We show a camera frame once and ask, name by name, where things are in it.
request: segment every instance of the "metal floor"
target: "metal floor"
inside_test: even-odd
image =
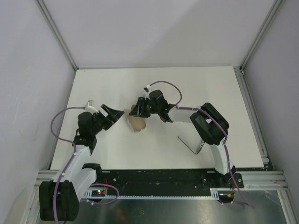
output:
[[[102,206],[81,204],[76,221],[67,224],[287,223],[276,191],[244,194],[255,206],[254,210],[238,204],[221,206],[214,200],[117,200]],[[239,194],[236,194],[235,200],[240,200]]]

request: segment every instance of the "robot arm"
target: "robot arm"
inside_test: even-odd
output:
[[[78,130],[74,138],[76,152],[73,152],[63,168],[50,181],[43,181],[39,187],[40,217],[43,221],[54,221],[53,195],[58,183],[56,212],[60,221],[74,221],[78,215],[79,202],[96,180],[101,180],[99,164],[86,164],[96,146],[96,135],[108,130],[124,114],[106,105],[101,108],[108,114],[103,115],[88,101],[85,112],[78,115]]]
[[[222,175],[228,174],[227,156],[223,146],[224,134],[218,126],[214,122],[209,121],[208,117],[202,112],[169,104],[160,90],[151,91],[148,88],[144,89],[147,92],[146,96],[138,98],[137,104],[130,115],[148,118],[151,114],[158,114],[163,122],[192,123],[202,141],[211,147],[215,170]],[[228,122],[210,103],[205,103],[198,108],[212,116],[228,133]],[[234,170],[232,162],[230,162],[230,165],[230,168]]]

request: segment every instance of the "black joint housing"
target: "black joint housing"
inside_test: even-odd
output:
[[[100,111],[91,114],[83,112],[78,115],[78,132],[74,138],[76,145],[85,145],[90,148],[91,153],[97,144],[96,135],[104,129],[107,131],[124,114],[124,111],[118,111],[107,107],[105,104],[101,108],[108,113],[105,117]]]
[[[103,171],[102,167],[100,164],[97,163],[86,163],[83,165],[82,169],[89,168],[89,169],[94,169],[97,174],[97,182],[101,181],[103,179]]]
[[[149,99],[139,97],[136,106],[130,112],[130,116],[148,118],[151,114],[158,114],[163,122],[172,122],[168,116],[169,110],[174,105],[169,104],[160,90],[149,93]]]
[[[43,221],[54,221],[53,195],[56,182],[43,181],[39,187],[40,218]],[[59,221],[74,221],[79,213],[79,200],[72,182],[59,183],[56,199]]]
[[[224,117],[212,106],[210,103],[205,103],[201,106],[201,109],[207,112],[217,123],[223,128],[226,134],[228,134],[229,124]],[[190,120],[194,124],[199,135],[209,145],[219,145],[220,141],[224,138],[224,134],[221,129],[213,122],[207,122],[208,116],[198,111],[191,115]]]

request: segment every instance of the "purple cable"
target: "purple cable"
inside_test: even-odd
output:
[[[163,80],[161,80],[161,81],[156,81],[156,82],[150,84],[150,86],[152,86],[152,85],[154,85],[154,84],[157,84],[157,83],[167,83],[167,84],[172,85],[174,88],[177,89],[177,91],[179,92],[179,95],[180,95],[180,99],[179,99],[179,101],[176,103],[176,106],[182,101],[182,98],[183,98],[182,92],[181,92],[181,90],[179,90],[178,87],[176,87],[174,84],[172,84],[172,83],[170,83],[170,82],[167,82],[167,81],[163,81]]]
[[[61,141],[66,141],[66,142],[71,143],[71,144],[74,146],[74,153],[75,153],[76,150],[77,150],[77,148],[76,148],[76,144],[75,144],[73,141],[71,141],[71,140],[67,140],[67,139],[60,138],[60,137],[59,137],[57,134],[55,134],[54,131],[53,131],[53,123],[54,123],[54,120],[55,120],[61,113],[65,112],[65,111],[67,111],[67,110],[70,110],[70,109],[84,109],[84,107],[77,107],[77,106],[75,106],[75,107],[69,107],[69,108],[65,108],[64,110],[58,112],[58,114],[56,114],[56,115],[53,117],[52,121],[51,121],[51,132],[52,132],[52,134],[53,134],[56,138],[58,138],[59,140],[61,140]],[[67,162],[67,164],[66,164],[65,167],[63,168],[62,173],[64,173],[64,172],[66,171],[66,169],[67,169],[68,166],[70,165],[70,163],[71,163],[71,161],[73,160],[73,158],[74,158],[74,154],[71,156],[70,160]],[[56,182],[56,184],[55,184],[55,188],[54,188],[53,211],[54,211],[54,219],[55,219],[56,224],[59,224],[59,220],[58,220],[58,216],[57,216],[56,199],[57,199],[58,186],[59,186],[59,183],[60,183],[62,177],[63,177],[62,174],[59,175],[59,178],[58,178],[58,180],[57,180],[57,182]]]
[[[67,139],[60,138],[60,137],[59,137],[57,134],[55,134],[54,131],[53,131],[53,123],[54,123],[54,120],[55,120],[61,113],[65,112],[65,111],[67,111],[67,110],[70,110],[70,109],[85,109],[85,107],[77,107],[77,106],[75,106],[75,107],[68,107],[68,108],[66,108],[66,109],[63,109],[62,111],[58,112],[58,114],[56,114],[56,115],[53,117],[53,119],[52,119],[52,121],[51,121],[51,126],[50,126],[50,128],[51,128],[51,132],[52,132],[52,134],[53,134],[56,138],[58,138],[58,139],[61,140],[61,141],[66,141],[66,142],[71,143],[71,144],[74,146],[74,150],[73,150],[73,152],[75,153],[75,152],[77,151],[76,144],[75,144],[73,141],[71,141],[71,140],[67,140]],[[69,165],[70,165],[70,163],[72,162],[72,160],[74,159],[74,157],[75,157],[74,154],[71,155],[70,160],[66,163],[66,165],[65,165],[65,167],[63,168],[63,170],[62,170],[61,173],[64,173],[64,172],[67,170],[67,168],[69,167]],[[57,180],[57,182],[56,182],[56,184],[55,184],[55,188],[54,188],[53,211],[54,211],[54,219],[55,219],[56,224],[59,224],[59,220],[58,220],[58,216],[57,216],[56,199],[57,199],[58,186],[59,186],[59,183],[60,183],[62,177],[63,177],[62,174],[59,175],[59,178],[58,178],[58,180]],[[114,198],[113,200],[111,200],[111,201],[109,201],[109,202],[101,203],[101,204],[109,204],[109,203],[111,203],[111,202],[114,202],[114,201],[119,197],[119,195],[120,195],[118,189],[117,189],[115,186],[108,185],[108,184],[100,184],[100,183],[92,184],[91,186],[97,186],[97,185],[111,187],[111,188],[115,189],[116,192],[117,192],[117,196],[116,196],[116,198]]]
[[[226,132],[224,131],[224,129],[221,127],[221,125],[210,115],[208,114],[206,111],[200,109],[200,108],[191,108],[191,107],[177,107],[179,110],[191,110],[191,111],[200,111],[202,112],[203,114],[205,114],[207,117],[209,117],[209,119],[211,119],[211,121],[213,121],[218,127],[219,129],[222,131],[222,133],[224,134],[225,136],[225,139],[223,141],[223,146],[224,146],[224,149],[225,149],[225,153],[226,153],[226,157],[228,159],[228,170],[229,170],[229,173],[232,177],[232,180],[235,184],[235,186],[237,187],[238,189],[238,192],[240,193],[241,197],[243,198],[243,200],[245,201],[244,203],[246,203],[246,205],[248,205],[249,207],[251,207],[252,209],[254,209],[254,207],[246,200],[245,196],[243,195],[243,193],[241,192],[235,178],[234,178],[234,175],[233,175],[233,172],[230,168],[230,160],[229,160],[229,154],[228,154],[228,147],[226,146],[226,141],[228,140],[228,135],[226,134]]]
[[[110,204],[110,203],[114,202],[120,196],[120,192],[118,191],[118,189],[115,186],[112,186],[110,184],[93,183],[90,186],[91,187],[93,187],[93,186],[105,186],[105,187],[113,188],[117,193],[116,197],[114,199],[112,199],[111,201],[109,201],[109,202],[102,202],[102,203],[101,202],[93,202],[94,204],[99,204],[99,205],[101,205],[101,204]],[[90,202],[90,200],[82,199],[80,202]]]
[[[234,203],[236,203],[236,204],[246,204],[247,206],[249,206],[249,207],[251,207],[252,209],[254,209],[254,207],[253,207],[253,206],[246,200],[245,196],[244,196],[243,193],[241,192],[241,190],[240,190],[240,188],[239,188],[237,182],[235,181],[233,172],[232,172],[232,170],[230,169],[230,161],[229,161],[228,147],[226,146],[226,141],[228,140],[228,135],[227,135],[226,132],[223,130],[223,128],[221,127],[221,125],[218,124],[218,122],[217,122],[217,121],[216,121],[210,114],[208,114],[207,112],[205,112],[205,111],[202,110],[202,109],[199,109],[199,108],[191,108],[191,107],[179,107],[178,104],[182,101],[183,95],[182,95],[182,92],[179,90],[179,88],[176,87],[174,84],[172,84],[172,83],[170,83],[170,82],[167,82],[167,81],[163,81],[163,80],[161,80],[161,81],[156,81],[156,82],[150,84],[150,86],[152,86],[152,85],[154,85],[154,84],[157,84],[157,83],[167,83],[167,84],[172,85],[174,88],[177,89],[177,91],[178,91],[179,94],[180,94],[180,100],[176,103],[176,108],[177,108],[177,109],[180,109],[180,110],[191,110],[191,111],[193,111],[193,110],[195,110],[195,111],[200,111],[200,112],[204,113],[206,116],[208,116],[209,119],[211,119],[211,120],[212,120],[212,121],[213,121],[213,122],[220,128],[220,130],[223,132],[223,134],[224,134],[224,136],[225,136],[225,139],[224,139],[224,141],[223,141],[223,146],[224,146],[224,149],[225,149],[226,157],[227,157],[227,159],[228,159],[228,170],[229,170],[229,173],[230,173],[230,175],[231,175],[231,177],[232,177],[232,180],[233,180],[235,186],[237,187],[238,191],[240,192],[241,197],[242,197],[243,200],[245,201],[245,202],[234,202]]]

